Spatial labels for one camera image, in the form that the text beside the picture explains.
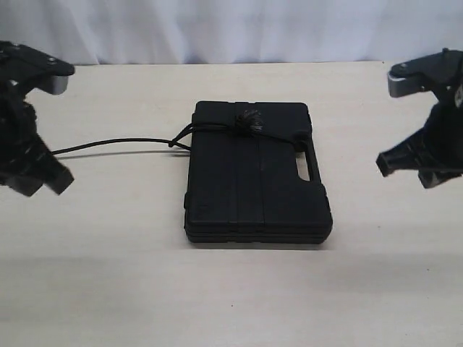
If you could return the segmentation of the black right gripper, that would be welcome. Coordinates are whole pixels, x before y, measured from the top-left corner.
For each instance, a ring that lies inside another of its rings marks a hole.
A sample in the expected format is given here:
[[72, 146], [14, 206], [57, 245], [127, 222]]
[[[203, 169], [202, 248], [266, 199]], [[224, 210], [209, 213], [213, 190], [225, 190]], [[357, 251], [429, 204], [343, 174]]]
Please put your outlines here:
[[462, 176], [462, 52], [442, 51], [393, 65], [399, 77], [420, 75], [437, 99], [424, 125], [378, 154], [382, 176], [416, 171], [422, 186], [434, 188]]

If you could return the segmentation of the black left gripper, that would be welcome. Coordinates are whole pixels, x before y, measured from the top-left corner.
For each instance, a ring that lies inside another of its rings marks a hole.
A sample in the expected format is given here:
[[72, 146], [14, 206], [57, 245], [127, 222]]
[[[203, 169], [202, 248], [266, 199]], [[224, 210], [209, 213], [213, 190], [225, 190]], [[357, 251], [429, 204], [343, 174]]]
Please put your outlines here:
[[26, 45], [1, 42], [1, 185], [26, 197], [42, 186], [62, 194], [74, 181], [38, 134], [26, 96], [48, 76], [72, 76], [75, 67]]

